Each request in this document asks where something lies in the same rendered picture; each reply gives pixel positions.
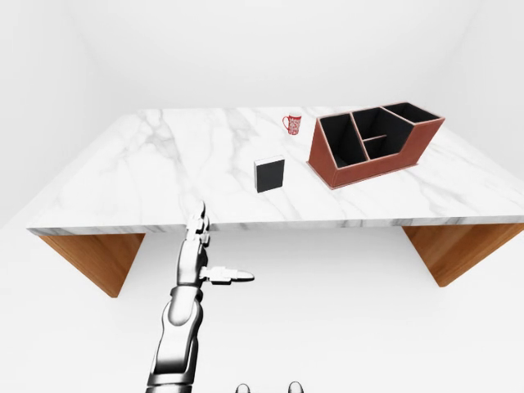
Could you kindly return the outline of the silver robot left hand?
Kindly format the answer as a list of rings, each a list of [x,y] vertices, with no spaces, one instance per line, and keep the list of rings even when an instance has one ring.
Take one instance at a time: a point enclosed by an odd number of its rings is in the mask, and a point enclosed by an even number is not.
[[[200,201],[187,222],[186,237],[181,245],[177,267],[177,285],[200,287],[203,282],[230,285],[232,282],[250,282],[252,273],[223,266],[207,267],[206,248],[210,244],[210,219],[206,204]]]

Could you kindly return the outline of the black book with white pages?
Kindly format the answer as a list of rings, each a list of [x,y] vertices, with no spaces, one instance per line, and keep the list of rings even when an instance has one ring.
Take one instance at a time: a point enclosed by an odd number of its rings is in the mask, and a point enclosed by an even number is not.
[[[255,189],[266,192],[279,188],[283,183],[285,159],[283,156],[273,156],[254,161]]]

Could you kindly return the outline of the red-brown desk caddy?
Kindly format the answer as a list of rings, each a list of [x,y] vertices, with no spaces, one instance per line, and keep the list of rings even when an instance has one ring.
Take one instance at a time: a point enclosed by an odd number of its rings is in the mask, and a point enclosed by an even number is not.
[[[318,117],[308,164],[331,189],[408,168],[444,122],[409,102]]]

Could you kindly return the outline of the wooden table leg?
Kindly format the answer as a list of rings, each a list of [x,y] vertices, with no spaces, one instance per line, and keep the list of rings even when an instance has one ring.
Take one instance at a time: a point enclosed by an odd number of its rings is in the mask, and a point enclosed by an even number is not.
[[[524,230],[524,224],[404,226],[436,283],[445,287]]]
[[[40,236],[112,298],[120,294],[144,237],[144,233]]]

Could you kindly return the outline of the red patterned mug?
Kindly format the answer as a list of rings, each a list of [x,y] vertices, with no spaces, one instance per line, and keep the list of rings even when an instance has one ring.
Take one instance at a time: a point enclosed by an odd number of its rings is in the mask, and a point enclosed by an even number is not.
[[[299,111],[290,111],[282,118],[282,124],[290,135],[297,135],[300,131],[302,114]]]

